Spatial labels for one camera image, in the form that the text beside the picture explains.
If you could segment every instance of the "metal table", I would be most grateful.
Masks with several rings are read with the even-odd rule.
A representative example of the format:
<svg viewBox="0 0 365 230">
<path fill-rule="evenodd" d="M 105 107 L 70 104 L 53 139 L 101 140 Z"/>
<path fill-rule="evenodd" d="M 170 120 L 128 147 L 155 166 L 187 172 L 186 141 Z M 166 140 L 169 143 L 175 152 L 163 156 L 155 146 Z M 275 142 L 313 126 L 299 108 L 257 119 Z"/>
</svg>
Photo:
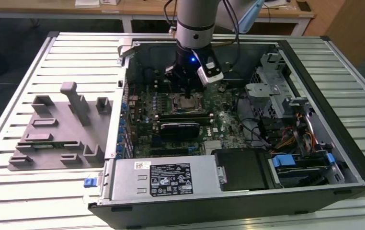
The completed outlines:
<svg viewBox="0 0 365 230">
<path fill-rule="evenodd" d="M 101 168 L 10 172 L 9 157 L 32 116 L 36 95 L 66 100 L 58 94 L 62 81 L 76 81 L 85 98 L 118 93 L 113 83 L 125 69 L 116 62 L 124 34 L 50 33 L 0 117 L 0 229 L 110 228 L 86 209 L 98 188 L 84 189 L 84 178 Z M 134 38 L 169 38 L 166 34 L 132 34 Z M 330 41 L 319 37 L 243 36 L 251 39 L 286 39 L 322 90 L 365 154 L 365 79 Z M 217 35 L 218 38 L 233 38 Z M 315 213 L 239 219 L 154 229 L 365 229 L 365 197 L 339 201 Z"/>
</svg>

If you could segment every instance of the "cable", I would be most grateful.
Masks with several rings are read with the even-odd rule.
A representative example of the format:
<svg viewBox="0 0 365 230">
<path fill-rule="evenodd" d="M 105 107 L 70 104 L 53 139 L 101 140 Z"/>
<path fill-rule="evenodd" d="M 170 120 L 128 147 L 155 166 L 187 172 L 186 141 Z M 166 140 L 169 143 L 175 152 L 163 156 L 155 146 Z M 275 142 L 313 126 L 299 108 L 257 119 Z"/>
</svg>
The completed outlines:
<svg viewBox="0 0 365 230">
<path fill-rule="evenodd" d="M 233 21 L 233 24 L 234 24 L 234 28 L 235 28 L 235 29 L 234 29 L 234 32 L 235 32 L 235 43 L 237 43 L 237 45 L 238 45 L 237 56 L 235 56 L 235 59 L 234 59 L 234 61 L 233 61 L 233 63 L 231 63 L 231 66 L 230 66 L 230 68 L 233 68 L 233 66 L 237 64 L 238 59 L 239 59 L 238 17 L 237 17 L 237 15 L 235 15 L 235 12 L 234 12 L 234 9 L 233 9 L 233 7 L 231 7 L 231 5 L 230 5 L 229 0 L 223 0 L 223 1 L 226 1 L 226 3 L 227 3 L 229 9 L 230 9 L 230 11 L 231 11 L 231 13 L 233 13 L 234 20 L 235 20 L 235 24 L 234 24 L 234 21 L 233 21 L 233 18 L 231 18 L 231 14 L 229 14 L 229 17 L 231 18 L 231 21 Z"/>
<path fill-rule="evenodd" d="M 167 0 L 167 2 L 163 5 L 163 15 L 165 15 L 165 20 L 166 20 L 167 24 L 171 26 L 171 23 L 170 23 L 169 18 L 167 18 L 167 13 L 166 13 L 166 7 L 170 4 L 170 2 L 173 2 L 173 0 Z"/>
<path fill-rule="evenodd" d="M 243 125 L 242 122 L 241 122 L 241 125 L 242 125 L 243 128 L 251 133 L 251 135 L 254 135 L 254 136 L 258 138 L 258 141 L 262 142 L 263 146 L 265 146 L 266 148 L 271 148 L 271 145 L 265 141 L 265 139 L 262 139 L 262 137 L 259 136 L 259 134 L 255 133 L 254 130 L 249 129 L 249 127 L 246 127 L 246 126 Z"/>
<path fill-rule="evenodd" d="M 177 0 L 174 0 L 174 15 L 175 15 L 175 5 L 177 5 Z M 171 17 L 171 21 L 174 22 L 174 26 L 175 26 L 174 15 L 173 15 L 173 17 Z"/>
<path fill-rule="evenodd" d="M 233 28 L 234 28 L 234 34 L 235 34 L 235 37 L 231 41 L 227 41 L 227 42 L 221 42 L 221 43 L 217 43 L 217 44 L 213 44 L 211 47 L 222 47 L 222 46 L 227 46 L 230 44 L 233 44 L 234 42 L 238 41 L 238 24 L 234 22 L 233 20 L 233 16 L 231 16 L 231 13 L 230 13 L 230 8 L 227 8 L 227 3 L 225 2 L 226 0 L 222 0 L 222 3 L 225 5 L 225 9 L 226 9 L 226 12 L 227 12 L 227 15 L 229 15 L 229 18 L 230 18 L 230 21 L 231 21 L 231 24 L 233 24 Z"/>
<path fill-rule="evenodd" d="M 0 83 L 0 85 L 18 85 L 18 83 Z"/>
<path fill-rule="evenodd" d="M 267 12 L 269 12 L 269 23 L 271 21 L 271 16 L 270 16 L 270 7 L 263 3 L 265 7 L 267 8 Z"/>
</svg>

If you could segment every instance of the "warning label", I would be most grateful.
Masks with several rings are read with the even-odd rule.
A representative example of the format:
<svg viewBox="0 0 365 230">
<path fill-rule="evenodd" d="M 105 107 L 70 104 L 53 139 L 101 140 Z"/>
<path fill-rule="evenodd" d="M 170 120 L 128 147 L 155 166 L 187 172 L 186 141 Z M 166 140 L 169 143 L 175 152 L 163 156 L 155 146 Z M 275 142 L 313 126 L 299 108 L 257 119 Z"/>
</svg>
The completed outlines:
<svg viewBox="0 0 365 230">
<path fill-rule="evenodd" d="M 150 165 L 150 195 L 193 194 L 190 164 Z"/>
</svg>

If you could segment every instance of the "metal bracket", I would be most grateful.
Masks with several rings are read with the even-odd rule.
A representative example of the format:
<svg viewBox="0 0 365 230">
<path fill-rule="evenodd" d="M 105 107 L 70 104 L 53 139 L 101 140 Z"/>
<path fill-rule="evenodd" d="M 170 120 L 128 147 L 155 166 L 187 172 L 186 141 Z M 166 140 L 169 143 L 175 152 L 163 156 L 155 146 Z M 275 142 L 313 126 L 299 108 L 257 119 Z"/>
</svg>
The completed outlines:
<svg viewBox="0 0 365 230">
<path fill-rule="evenodd" d="M 251 97 L 270 97 L 271 95 L 279 94 L 278 90 L 271 90 L 271 87 L 262 83 L 247 84 L 246 89 Z"/>
<path fill-rule="evenodd" d="M 305 97 L 297 97 L 297 98 L 286 98 L 282 102 L 282 107 L 283 107 L 283 114 L 285 115 L 291 115 L 293 114 L 293 106 L 303 106 L 305 104 L 309 103 L 309 100 Z"/>
<path fill-rule="evenodd" d="M 132 38 L 121 38 L 118 43 L 121 44 L 117 47 L 118 57 L 120 58 L 124 58 L 128 55 L 130 55 L 132 53 L 134 53 L 134 49 L 133 49 L 133 46 L 132 46 Z"/>
</svg>

